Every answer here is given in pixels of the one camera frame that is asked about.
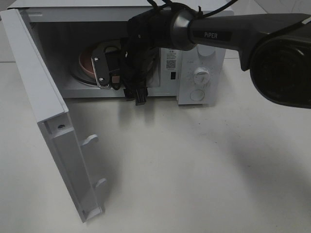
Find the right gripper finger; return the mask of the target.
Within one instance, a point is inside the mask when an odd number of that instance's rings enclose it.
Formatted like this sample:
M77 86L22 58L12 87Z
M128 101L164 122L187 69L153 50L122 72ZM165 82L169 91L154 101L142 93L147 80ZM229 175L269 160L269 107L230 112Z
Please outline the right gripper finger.
M148 89L147 87L138 88L135 90L136 106L144 105L147 101Z
M133 90L126 88L123 90L123 92L124 92L124 96L127 100L135 100L136 99L136 95L135 95L135 92Z

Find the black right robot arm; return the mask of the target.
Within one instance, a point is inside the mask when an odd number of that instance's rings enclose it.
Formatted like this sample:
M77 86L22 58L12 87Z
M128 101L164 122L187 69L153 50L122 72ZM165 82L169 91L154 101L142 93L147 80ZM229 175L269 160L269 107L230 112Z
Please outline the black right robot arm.
M235 50L257 91L279 105L311 106L311 17L302 13L218 16L165 1L127 21L121 40L121 83L127 99L146 102L146 67L155 49L196 45Z

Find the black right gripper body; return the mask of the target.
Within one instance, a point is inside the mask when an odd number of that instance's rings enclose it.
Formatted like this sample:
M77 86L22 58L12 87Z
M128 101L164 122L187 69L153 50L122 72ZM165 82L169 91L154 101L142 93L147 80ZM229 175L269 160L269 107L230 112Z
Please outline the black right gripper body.
M105 64L107 65L104 87L125 92L147 92L147 80L156 66L156 49L129 50L115 45L104 46Z

